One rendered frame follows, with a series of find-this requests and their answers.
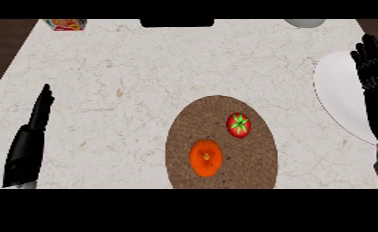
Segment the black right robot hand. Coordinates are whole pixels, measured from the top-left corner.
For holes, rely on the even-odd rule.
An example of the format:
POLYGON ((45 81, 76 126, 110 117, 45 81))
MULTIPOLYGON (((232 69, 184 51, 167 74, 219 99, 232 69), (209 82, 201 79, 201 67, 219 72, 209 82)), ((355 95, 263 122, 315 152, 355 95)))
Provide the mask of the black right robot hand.
POLYGON ((351 52, 364 89, 367 116, 373 134, 378 139, 378 39, 365 34, 351 52))

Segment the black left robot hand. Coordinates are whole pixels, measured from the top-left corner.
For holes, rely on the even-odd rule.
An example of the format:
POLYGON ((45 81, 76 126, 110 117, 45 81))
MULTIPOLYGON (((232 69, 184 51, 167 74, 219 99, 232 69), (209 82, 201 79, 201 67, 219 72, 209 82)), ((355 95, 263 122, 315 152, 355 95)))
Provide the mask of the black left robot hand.
POLYGON ((23 183, 39 180, 45 132, 54 101, 51 85, 46 84, 35 103, 30 121, 20 127, 11 144, 5 162, 4 188, 17 187, 23 183))

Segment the grey round bowl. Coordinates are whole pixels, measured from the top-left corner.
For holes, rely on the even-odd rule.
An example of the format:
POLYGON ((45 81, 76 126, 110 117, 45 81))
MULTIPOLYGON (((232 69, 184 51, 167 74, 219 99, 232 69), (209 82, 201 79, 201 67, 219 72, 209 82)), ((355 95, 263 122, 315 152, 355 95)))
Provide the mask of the grey round bowl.
POLYGON ((299 28, 317 28, 325 22, 324 19, 287 19, 287 22, 299 28))

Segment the white plate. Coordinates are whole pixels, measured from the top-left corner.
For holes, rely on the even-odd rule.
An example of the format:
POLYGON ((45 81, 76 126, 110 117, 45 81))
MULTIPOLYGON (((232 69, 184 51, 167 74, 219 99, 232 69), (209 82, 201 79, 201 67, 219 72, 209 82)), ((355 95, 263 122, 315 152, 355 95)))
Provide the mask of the white plate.
POLYGON ((314 88, 322 107, 337 124, 356 138, 376 145, 364 90, 349 51, 334 52, 320 60, 314 73, 314 88))

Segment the red tomato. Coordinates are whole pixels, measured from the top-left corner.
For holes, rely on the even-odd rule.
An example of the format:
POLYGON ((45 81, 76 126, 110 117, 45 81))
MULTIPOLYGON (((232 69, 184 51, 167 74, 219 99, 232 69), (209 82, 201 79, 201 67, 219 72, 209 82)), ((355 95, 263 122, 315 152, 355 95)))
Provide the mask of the red tomato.
POLYGON ((244 113, 234 113, 226 121, 226 129, 235 138, 246 138, 252 132, 252 120, 244 113))

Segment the brown woven oval placemat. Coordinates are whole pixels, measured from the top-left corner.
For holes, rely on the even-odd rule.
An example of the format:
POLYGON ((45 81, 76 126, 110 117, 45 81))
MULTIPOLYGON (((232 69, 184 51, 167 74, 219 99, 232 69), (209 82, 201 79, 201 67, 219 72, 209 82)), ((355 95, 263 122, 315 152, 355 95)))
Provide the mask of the brown woven oval placemat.
POLYGON ((179 113, 167 136, 166 166, 175 188, 274 188, 278 177, 278 150, 265 119, 238 99, 215 95, 195 100, 179 113), (228 131, 228 118, 246 115, 252 128, 244 138, 228 131), (216 174, 201 176, 190 163, 190 151, 200 140, 222 150, 216 174))

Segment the orange round fruit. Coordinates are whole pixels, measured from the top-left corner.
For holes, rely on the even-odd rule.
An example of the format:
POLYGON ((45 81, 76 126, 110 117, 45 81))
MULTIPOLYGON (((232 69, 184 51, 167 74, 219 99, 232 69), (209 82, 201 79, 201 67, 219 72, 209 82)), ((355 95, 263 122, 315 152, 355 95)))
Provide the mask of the orange round fruit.
POLYGON ((190 151, 190 164, 195 173, 212 177, 222 167, 222 161, 224 153, 218 143, 209 139, 197 141, 190 151))

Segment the colourful printed box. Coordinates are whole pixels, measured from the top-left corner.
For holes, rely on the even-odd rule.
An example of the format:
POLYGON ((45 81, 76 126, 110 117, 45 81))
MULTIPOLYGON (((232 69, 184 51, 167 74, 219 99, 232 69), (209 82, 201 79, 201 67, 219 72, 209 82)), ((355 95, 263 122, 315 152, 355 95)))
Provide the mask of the colourful printed box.
POLYGON ((45 19, 54 31, 82 31, 86 28, 86 19, 45 19))

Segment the black appliance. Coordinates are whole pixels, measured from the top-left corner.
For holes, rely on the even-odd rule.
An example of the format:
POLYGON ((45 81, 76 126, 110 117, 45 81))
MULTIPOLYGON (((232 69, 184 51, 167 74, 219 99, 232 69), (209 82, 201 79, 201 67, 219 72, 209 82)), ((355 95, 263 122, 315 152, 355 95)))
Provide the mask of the black appliance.
POLYGON ((212 27, 213 19, 142 19, 141 24, 145 28, 156 27, 212 27))

